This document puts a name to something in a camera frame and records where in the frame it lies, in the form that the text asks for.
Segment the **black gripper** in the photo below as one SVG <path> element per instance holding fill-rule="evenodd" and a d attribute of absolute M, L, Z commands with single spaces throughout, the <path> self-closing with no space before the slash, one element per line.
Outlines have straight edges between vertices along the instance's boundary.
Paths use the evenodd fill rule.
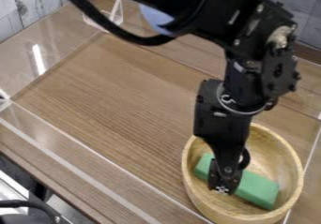
<path fill-rule="evenodd" d="M 215 152 L 211 160 L 209 190 L 233 194 L 240 187 L 243 173 L 252 161 L 245 147 L 251 136 L 252 118 L 260 113 L 260 98 L 252 94 L 240 97 L 223 81 L 201 82 L 196 107 L 193 135 L 201 138 Z M 220 172 L 231 169 L 233 177 Z"/>

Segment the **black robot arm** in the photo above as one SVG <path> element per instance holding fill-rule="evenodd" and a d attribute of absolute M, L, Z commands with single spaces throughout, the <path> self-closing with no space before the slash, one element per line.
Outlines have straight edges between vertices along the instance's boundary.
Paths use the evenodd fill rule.
<path fill-rule="evenodd" d="M 292 14 L 273 0 L 132 0 L 156 31 L 154 36 L 141 37 L 113 23 L 90 0 L 70 1 L 128 42 L 158 46 L 195 35 L 224 49 L 225 78 L 201 83 L 193 134 L 215 154 L 209 187 L 233 194 L 252 160 L 247 148 L 252 118 L 277 105 L 302 79 Z"/>

